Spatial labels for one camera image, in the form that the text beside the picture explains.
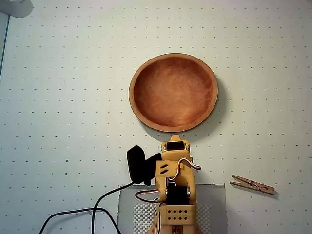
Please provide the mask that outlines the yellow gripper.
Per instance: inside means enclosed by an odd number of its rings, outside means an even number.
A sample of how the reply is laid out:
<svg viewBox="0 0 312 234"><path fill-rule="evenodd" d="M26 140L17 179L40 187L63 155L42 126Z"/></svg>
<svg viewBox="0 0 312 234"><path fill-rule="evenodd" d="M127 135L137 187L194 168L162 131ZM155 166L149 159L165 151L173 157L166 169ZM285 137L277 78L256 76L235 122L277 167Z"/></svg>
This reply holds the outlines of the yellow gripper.
<svg viewBox="0 0 312 234"><path fill-rule="evenodd" d="M189 142L181 140L179 135L171 135L170 141L161 145L161 160L156 161L156 187L166 188L173 183L194 188L194 169Z"/></svg>

